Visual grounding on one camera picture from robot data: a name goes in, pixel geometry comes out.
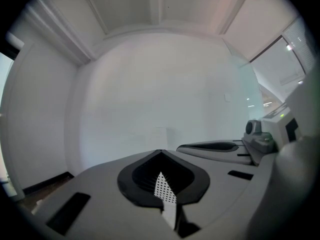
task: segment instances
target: grey plastic housing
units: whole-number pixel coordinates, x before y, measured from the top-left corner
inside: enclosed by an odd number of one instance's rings
[[[280,153],[263,156],[259,166],[169,151],[202,168],[210,177],[210,186],[201,200],[183,206],[187,220],[200,227],[185,239],[269,237],[308,197],[318,176],[319,149],[320,138],[302,139],[286,145]],[[43,223],[41,230],[46,234],[45,223],[74,193],[80,192],[91,198],[66,233],[68,239],[181,239],[159,209],[134,205],[117,186],[118,174],[124,167],[152,152],[94,166],[70,180],[41,203],[35,214],[37,223]],[[239,178],[229,175],[230,171],[253,177]],[[48,234],[49,239],[55,239],[55,235]]]
[[[236,150],[232,151],[219,151],[219,150],[209,150],[203,149],[199,147],[191,147],[203,144],[219,144],[219,143],[233,143],[237,145]],[[236,163],[236,164],[243,164],[243,165],[250,165],[252,160],[250,158],[250,154],[246,149],[245,145],[241,140],[216,140],[216,141],[205,141],[205,142],[197,142],[191,144],[181,145],[176,149],[177,152],[188,154],[191,156],[227,162],[227,163]]]

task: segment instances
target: ceiling beam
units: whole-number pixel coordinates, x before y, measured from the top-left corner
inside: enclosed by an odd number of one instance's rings
[[[86,0],[86,2],[88,3],[90,9],[92,10],[96,20],[98,21],[100,27],[102,28],[103,32],[107,35],[109,33],[107,26],[105,25],[95,3],[93,0]]]
[[[69,54],[76,64],[83,65],[97,59],[92,48],[83,42],[50,0],[33,0],[25,6],[24,12],[25,19],[53,45]]]
[[[152,25],[159,25],[164,14],[164,0],[149,0],[150,19]]]
[[[244,2],[245,0],[220,0],[211,24],[215,34],[224,35],[228,31]]]

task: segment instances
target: ceiling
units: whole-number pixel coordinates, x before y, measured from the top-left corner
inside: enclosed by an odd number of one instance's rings
[[[210,28],[221,0],[91,0],[108,32],[136,24],[169,21]],[[154,22],[153,14],[161,14]]]
[[[94,53],[121,33],[177,28],[222,36],[248,60],[297,17],[286,0],[51,0]]]

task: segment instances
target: black slot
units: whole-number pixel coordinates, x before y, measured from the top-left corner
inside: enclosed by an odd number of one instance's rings
[[[18,56],[19,50],[3,39],[0,45],[0,53],[14,61]]]
[[[46,225],[64,236],[89,199],[88,194],[75,193]]]
[[[241,172],[241,171],[236,171],[236,170],[231,170],[228,172],[228,174],[231,176],[234,176],[234,177],[248,180],[248,181],[250,181],[252,179],[252,177],[254,176],[253,174],[245,173],[245,172]]]
[[[289,142],[297,140],[295,130],[298,128],[296,119],[292,119],[286,126],[286,133],[288,135]]]
[[[184,144],[177,148],[188,148],[195,150],[205,150],[212,152],[232,152],[236,151],[239,148],[239,145],[236,145],[232,142],[212,142],[212,143],[202,143],[202,144]]]

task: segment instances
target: doorway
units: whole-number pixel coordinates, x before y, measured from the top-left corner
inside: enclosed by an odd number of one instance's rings
[[[5,88],[6,80],[10,69],[19,53],[19,50],[13,47],[10,43],[5,41],[1,45],[0,50],[0,104],[2,101],[3,91]],[[5,160],[3,157],[3,148],[0,143],[0,183],[8,197],[15,200],[18,198],[17,191],[14,187],[14,184],[11,181],[10,175],[6,168]]]

